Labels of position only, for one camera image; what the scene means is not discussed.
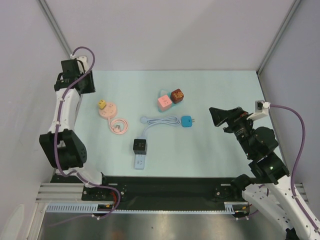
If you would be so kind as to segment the light blue power strip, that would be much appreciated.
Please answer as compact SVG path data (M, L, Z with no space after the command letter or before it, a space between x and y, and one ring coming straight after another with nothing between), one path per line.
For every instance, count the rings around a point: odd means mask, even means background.
M144 136L140 136L137 139L146 139ZM146 155L136 155L134 154L134 169L143 170L145 168Z

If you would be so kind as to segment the black cube socket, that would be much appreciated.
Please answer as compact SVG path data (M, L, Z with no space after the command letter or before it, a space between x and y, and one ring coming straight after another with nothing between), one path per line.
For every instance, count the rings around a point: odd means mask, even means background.
M147 154L147 140L144 138L136 138L133 141L133 152L135 155Z

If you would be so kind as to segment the pink round power strip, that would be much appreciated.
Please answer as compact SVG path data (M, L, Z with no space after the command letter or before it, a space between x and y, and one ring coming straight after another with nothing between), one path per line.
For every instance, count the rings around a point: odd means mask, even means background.
M117 115L117 107L113 102L107 102L104 109L98 108L99 115L106 119L110 120L113 119Z

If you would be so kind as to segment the pink cube socket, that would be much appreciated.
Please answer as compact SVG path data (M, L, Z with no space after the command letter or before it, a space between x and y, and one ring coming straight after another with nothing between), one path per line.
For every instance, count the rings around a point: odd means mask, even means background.
M161 112L165 112L170 109L173 105L170 97L168 95L163 95L157 99L157 106Z

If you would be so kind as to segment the yellow small plug adapter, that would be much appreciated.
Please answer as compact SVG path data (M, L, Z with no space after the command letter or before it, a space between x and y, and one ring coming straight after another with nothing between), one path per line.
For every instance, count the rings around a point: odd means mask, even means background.
M98 102L98 107L100 110L103 110L105 107L106 107L107 103L105 100L101 99L99 102Z

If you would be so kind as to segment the dark red cube socket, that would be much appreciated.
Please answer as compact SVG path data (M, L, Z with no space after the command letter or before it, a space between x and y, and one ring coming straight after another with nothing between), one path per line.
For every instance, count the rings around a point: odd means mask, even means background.
M178 88L170 93L170 99L174 104L178 104L184 99L184 93Z

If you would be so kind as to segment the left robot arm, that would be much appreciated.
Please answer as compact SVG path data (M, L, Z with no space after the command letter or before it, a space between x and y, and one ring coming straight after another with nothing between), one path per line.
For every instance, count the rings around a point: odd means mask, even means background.
M87 162L85 144L75 132L82 95L94 93L93 74L86 56L61 61L62 72L54 84L56 106L51 126L39 136L50 165L64 177L77 177L100 200L110 196L103 174Z

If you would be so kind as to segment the teal triangular power strip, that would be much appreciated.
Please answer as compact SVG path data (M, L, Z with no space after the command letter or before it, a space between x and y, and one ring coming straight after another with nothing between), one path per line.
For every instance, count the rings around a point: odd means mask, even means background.
M182 103L184 98L185 95L180 88L177 88L173 91L162 89L159 91L157 97L157 108L161 113L163 113L171 109L172 107Z

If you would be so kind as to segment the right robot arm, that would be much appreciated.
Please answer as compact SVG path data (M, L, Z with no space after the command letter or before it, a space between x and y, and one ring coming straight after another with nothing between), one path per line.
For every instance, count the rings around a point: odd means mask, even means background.
M271 108L281 108L263 100L255 103L255 112L248 113L241 107L230 110L210 107L215 127L226 123L223 131L234 134L248 160L256 180L242 174L233 180L231 196L245 199L273 222L287 240L318 240L320 220L311 211L298 192L294 174L275 154L279 143L275 133L267 127L254 128L254 121L269 115Z

